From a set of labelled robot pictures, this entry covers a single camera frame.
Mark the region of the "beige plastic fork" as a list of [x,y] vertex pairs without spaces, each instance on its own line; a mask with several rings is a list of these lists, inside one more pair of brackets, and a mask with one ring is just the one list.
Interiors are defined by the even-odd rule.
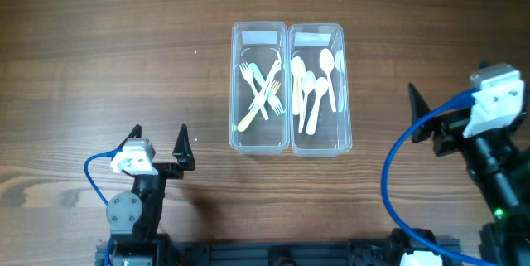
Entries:
[[275,74],[281,69],[281,57],[279,54],[277,54],[277,59],[274,61],[267,78],[262,83],[262,89],[258,92],[258,95],[254,97],[253,102],[249,105],[250,109],[254,109],[258,105],[258,101],[260,99],[267,100],[267,89],[272,83],[272,80],[274,79]]

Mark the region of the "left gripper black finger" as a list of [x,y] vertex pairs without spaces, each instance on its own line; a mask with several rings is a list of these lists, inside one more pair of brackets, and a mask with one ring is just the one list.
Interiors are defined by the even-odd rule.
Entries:
[[176,159],[176,163],[183,170],[195,170],[195,158],[191,150],[188,129],[185,124],[181,125],[175,146],[172,151],[172,156]]
[[142,126],[140,124],[136,124],[131,132],[128,134],[128,136],[117,146],[117,149],[122,149],[126,141],[130,138],[140,138],[142,136]]

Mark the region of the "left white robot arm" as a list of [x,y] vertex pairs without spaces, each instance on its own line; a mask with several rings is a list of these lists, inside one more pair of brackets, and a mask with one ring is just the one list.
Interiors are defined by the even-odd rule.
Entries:
[[132,189],[114,196],[107,204],[110,238],[98,265],[182,265],[183,256],[169,235],[160,234],[166,182],[180,180],[195,169],[187,127],[179,130],[172,156],[174,162],[154,162],[156,151],[142,137],[142,126],[131,133],[111,154],[114,172],[133,178]]

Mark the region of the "yellow plastic fork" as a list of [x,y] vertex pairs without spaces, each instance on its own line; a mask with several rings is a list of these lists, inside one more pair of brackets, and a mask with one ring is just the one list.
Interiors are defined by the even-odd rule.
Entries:
[[[271,85],[267,89],[267,96],[269,97],[270,95],[275,95],[276,92],[278,92],[280,86],[281,86],[281,83],[278,80],[273,80]],[[258,111],[263,108],[266,101],[267,100],[265,99],[260,99],[258,101],[258,105],[254,109],[249,109],[249,112],[243,117],[243,119],[237,125],[237,130],[239,132],[244,132],[248,128],[248,126],[250,125],[250,123],[253,121],[256,114],[258,113]]]

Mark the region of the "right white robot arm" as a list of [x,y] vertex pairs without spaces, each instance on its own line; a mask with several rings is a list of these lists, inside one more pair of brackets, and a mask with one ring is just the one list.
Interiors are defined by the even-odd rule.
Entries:
[[479,253],[497,265],[529,263],[529,151],[512,136],[529,116],[529,88],[507,63],[481,62],[471,75],[477,92],[469,108],[451,109],[420,125],[414,143],[430,138],[438,157],[462,154],[494,222],[479,232]]

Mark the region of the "white plastic fork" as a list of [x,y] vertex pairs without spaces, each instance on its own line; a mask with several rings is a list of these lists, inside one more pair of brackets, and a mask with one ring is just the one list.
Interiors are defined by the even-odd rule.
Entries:
[[263,75],[256,63],[243,62],[239,64],[239,68],[243,78],[248,82],[254,95],[258,94],[255,82],[258,82],[263,87],[265,81]]

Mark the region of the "translucent plastic fork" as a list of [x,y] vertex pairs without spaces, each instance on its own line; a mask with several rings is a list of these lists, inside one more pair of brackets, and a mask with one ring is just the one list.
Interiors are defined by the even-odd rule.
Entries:
[[268,102],[276,115],[283,114],[284,109],[282,103],[276,96],[276,92],[278,92],[280,88],[280,83],[274,79],[276,73],[281,69],[281,62],[276,60],[273,63],[266,79],[263,78],[263,75],[256,64],[251,63],[250,68],[255,79],[262,79],[262,89],[254,96],[249,109],[263,109],[264,104]]

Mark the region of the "white plastic spoon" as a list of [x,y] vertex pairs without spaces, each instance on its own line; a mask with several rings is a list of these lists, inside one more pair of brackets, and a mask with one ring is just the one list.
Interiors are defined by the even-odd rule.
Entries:
[[291,59],[291,73],[292,76],[295,76],[298,80],[298,108],[299,108],[299,114],[297,115],[299,118],[299,124],[298,124],[298,132],[302,132],[302,119],[303,119],[303,112],[302,112],[302,102],[303,102],[303,96],[302,96],[302,79],[306,73],[306,67],[303,59],[300,56],[295,56]]
[[328,92],[330,97],[330,107],[332,112],[336,112],[335,92],[333,89],[331,72],[335,68],[335,59],[332,52],[324,48],[320,51],[319,64],[322,71],[326,74],[328,82]]
[[306,125],[306,133],[308,135],[314,135],[316,132],[316,125],[318,114],[320,110],[320,102],[322,97],[326,94],[328,90],[328,82],[325,77],[320,77],[316,80],[314,91],[316,93],[315,101],[311,110],[308,123]]

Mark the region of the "yellow plastic spoon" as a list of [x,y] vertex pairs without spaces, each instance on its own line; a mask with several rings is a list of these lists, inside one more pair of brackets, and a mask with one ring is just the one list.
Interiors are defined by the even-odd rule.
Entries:
[[292,114],[298,115],[299,114],[299,108],[298,108],[298,80],[295,76],[293,76],[292,79],[292,94],[291,94],[291,104],[292,104]]

